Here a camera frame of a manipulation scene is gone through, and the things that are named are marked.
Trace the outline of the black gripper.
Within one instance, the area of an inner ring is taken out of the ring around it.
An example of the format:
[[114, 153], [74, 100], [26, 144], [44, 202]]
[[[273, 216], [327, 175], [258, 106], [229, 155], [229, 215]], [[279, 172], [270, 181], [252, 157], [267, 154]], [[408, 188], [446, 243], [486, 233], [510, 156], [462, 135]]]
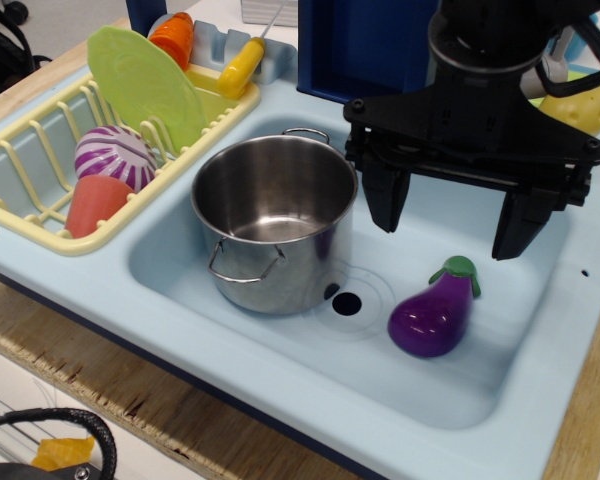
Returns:
[[600, 140], [540, 112], [520, 87], [544, 47], [489, 52], [432, 29], [435, 77], [409, 93], [349, 101], [346, 156], [362, 174], [373, 222], [396, 231], [414, 174], [506, 191], [492, 247], [518, 258], [554, 210], [582, 204]]

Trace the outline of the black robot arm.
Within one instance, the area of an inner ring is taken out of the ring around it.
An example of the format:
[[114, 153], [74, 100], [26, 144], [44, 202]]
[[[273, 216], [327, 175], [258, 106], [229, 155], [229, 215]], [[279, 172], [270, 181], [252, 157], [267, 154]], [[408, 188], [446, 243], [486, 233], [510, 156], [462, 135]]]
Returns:
[[534, 71], [545, 92], [569, 97], [600, 86], [600, 68], [554, 82], [548, 43], [572, 28], [600, 66], [600, 1], [445, 1], [428, 27], [436, 65], [431, 85], [349, 101], [346, 156], [362, 175], [373, 222], [393, 232], [413, 175], [504, 193], [492, 248], [520, 256], [549, 221], [582, 205], [600, 140], [538, 110], [521, 80]]

